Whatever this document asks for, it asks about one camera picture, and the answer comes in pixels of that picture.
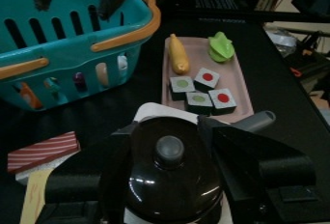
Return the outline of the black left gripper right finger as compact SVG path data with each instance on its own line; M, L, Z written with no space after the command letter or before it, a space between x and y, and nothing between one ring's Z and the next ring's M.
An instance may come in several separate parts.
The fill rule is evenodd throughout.
M273 115L232 124L197 117L197 130L220 169L233 224L330 222L330 201L316 185L311 158L257 132Z

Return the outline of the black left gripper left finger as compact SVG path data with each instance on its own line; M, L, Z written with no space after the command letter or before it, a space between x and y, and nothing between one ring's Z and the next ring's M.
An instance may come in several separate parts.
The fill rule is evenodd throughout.
M35 224L124 224L136 125L114 131L53 169Z

